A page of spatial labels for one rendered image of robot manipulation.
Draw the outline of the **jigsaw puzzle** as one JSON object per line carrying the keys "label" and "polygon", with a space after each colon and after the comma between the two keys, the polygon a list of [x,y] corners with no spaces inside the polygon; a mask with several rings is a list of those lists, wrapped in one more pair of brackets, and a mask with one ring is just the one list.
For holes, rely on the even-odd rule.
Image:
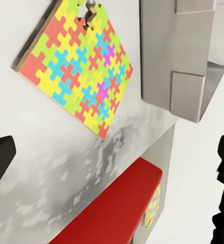
{"label": "jigsaw puzzle", "polygon": [[103,5],[86,22],[84,4],[58,0],[15,73],[105,139],[134,69]]}
{"label": "jigsaw puzzle", "polygon": [[160,186],[161,186],[161,182],[158,185],[152,200],[149,204],[149,206],[147,207],[147,210],[145,212],[146,217],[145,217],[145,225],[147,226],[146,228],[149,228],[151,223],[153,222],[157,212],[158,212],[158,207],[159,207],[159,195],[160,195]]}

